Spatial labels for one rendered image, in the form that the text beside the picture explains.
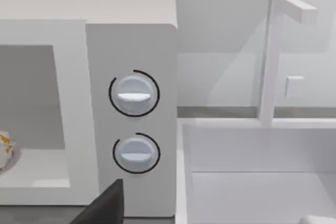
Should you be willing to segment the pale blue microwave knob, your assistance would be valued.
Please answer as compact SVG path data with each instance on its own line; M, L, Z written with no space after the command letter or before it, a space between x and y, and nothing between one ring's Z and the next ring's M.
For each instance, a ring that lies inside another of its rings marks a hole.
M125 111L140 113L146 110L154 96L152 85L140 76L127 76L117 81L113 97Z
M148 169L155 158L152 144L138 137L123 140L117 153L121 165L136 172Z

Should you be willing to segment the pale microwave oven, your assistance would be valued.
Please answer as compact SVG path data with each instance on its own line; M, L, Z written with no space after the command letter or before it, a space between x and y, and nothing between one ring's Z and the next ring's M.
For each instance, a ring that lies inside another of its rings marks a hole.
M146 110L113 89L140 76ZM84 206L123 180L126 217L176 213L175 0L0 0L0 131L15 141L0 171L0 206ZM148 140L155 158L132 171L123 140Z

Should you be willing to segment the tall white tap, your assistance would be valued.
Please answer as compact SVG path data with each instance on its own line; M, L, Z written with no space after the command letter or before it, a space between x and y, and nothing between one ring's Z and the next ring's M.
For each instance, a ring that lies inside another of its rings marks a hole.
M264 128L271 127L274 119L276 83L285 16L299 24L314 24L317 20L318 9L302 0L268 0L260 95L257 106L258 120Z

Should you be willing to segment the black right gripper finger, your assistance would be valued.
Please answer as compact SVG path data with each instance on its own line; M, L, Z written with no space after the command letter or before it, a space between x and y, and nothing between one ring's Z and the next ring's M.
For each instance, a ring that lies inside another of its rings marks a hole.
M123 180L115 180L71 224L123 224Z

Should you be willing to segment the white sink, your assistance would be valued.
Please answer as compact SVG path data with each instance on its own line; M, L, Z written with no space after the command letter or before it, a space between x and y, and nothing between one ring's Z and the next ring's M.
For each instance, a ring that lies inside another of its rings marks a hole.
M179 119L187 224L336 219L336 129Z

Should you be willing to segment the white and yellow item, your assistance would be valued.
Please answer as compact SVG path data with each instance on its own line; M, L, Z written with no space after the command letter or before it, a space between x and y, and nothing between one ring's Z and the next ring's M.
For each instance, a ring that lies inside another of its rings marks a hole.
M13 157L15 141L8 132L0 131L0 171L2 171Z

